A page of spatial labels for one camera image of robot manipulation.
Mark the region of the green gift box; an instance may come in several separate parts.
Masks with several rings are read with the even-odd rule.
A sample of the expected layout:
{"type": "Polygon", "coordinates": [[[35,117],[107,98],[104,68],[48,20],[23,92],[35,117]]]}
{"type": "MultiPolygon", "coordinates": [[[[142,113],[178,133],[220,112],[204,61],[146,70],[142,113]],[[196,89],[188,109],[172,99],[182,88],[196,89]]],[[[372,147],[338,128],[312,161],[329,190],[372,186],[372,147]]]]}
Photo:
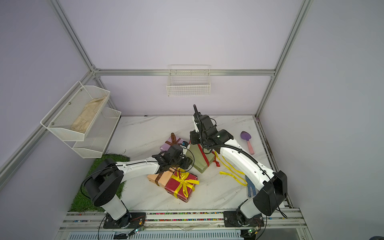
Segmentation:
{"type": "Polygon", "coordinates": [[[186,156],[190,158],[192,162],[194,162],[194,168],[201,174],[204,173],[208,168],[201,155],[198,145],[189,145],[186,156]]]}

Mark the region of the red gift box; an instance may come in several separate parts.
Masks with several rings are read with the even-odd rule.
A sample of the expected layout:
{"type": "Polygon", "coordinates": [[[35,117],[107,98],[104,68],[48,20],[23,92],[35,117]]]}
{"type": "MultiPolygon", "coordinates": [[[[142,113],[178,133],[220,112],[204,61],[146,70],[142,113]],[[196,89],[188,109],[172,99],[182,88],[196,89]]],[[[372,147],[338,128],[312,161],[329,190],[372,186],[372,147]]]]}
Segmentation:
{"type": "Polygon", "coordinates": [[[187,203],[195,191],[195,186],[199,184],[200,181],[197,176],[178,168],[171,175],[170,180],[165,186],[165,190],[174,196],[174,198],[187,203]]]}

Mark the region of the yellow ribbon of blue box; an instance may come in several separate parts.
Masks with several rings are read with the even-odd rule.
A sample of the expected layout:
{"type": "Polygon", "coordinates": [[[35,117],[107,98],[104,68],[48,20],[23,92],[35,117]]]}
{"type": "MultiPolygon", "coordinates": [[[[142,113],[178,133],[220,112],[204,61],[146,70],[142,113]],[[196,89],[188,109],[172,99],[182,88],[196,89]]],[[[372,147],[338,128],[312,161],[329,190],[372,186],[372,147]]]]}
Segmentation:
{"type": "Polygon", "coordinates": [[[214,151],[214,154],[215,160],[219,161],[219,163],[227,169],[226,172],[220,171],[220,175],[230,176],[240,185],[244,187],[248,186],[248,182],[245,178],[246,175],[243,172],[236,169],[224,156],[220,157],[216,151],[214,151]]]}

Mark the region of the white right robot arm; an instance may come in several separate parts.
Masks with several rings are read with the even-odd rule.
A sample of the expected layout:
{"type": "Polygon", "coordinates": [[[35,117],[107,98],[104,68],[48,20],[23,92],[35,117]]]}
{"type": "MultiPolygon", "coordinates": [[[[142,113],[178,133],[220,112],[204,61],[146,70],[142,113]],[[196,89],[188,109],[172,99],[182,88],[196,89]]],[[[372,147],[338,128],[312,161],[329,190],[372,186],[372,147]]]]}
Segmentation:
{"type": "Polygon", "coordinates": [[[249,225],[258,215],[271,216],[279,209],[288,193],[288,179],[284,172],[275,172],[259,163],[247,153],[234,136],[226,130],[217,130],[208,115],[195,112],[195,130],[190,132],[191,142],[207,150],[215,150],[243,172],[258,190],[236,210],[235,223],[249,225]]]}

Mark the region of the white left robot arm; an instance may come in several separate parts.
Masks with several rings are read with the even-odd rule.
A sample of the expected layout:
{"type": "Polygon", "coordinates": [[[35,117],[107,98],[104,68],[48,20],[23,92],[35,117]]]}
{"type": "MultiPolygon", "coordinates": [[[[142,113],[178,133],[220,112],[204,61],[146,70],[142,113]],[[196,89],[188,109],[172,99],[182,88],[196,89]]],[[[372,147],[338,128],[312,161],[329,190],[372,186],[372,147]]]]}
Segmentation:
{"type": "Polygon", "coordinates": [[[189,149],[184,146],[171,146],[167,151],[160,152],[149,158],[132,162],[115,162],[104,160],[95,171],[86,177],[81,191],[95,207],[106,212],[104,229],[138,230],[144,225],[146,213],[130,213],[124,202],[117,195],[121,185],[130,179],[151,174],[161,174],[169,169],[181,168],[189,171],[195,158],[189,158],[189,149]]]}

